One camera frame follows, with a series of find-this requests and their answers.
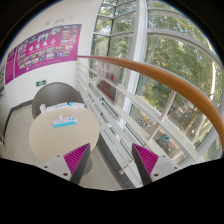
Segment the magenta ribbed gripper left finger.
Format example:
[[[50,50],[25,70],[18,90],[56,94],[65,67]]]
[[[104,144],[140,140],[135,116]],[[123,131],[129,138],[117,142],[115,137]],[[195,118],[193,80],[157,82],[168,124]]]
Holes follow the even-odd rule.
[[[55,155],[43,165],[43,170],[74,184],[79,184],[89,156],[90,144],[85,144],[65,155]]]

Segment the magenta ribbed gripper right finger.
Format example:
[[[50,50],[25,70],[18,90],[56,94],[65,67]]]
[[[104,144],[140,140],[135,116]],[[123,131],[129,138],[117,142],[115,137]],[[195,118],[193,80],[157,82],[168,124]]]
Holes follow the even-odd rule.
[[[167,155],[157,155],[137,144],[132,144],[131,152],[143,185],[150,184],[180,170],[180,167]]]

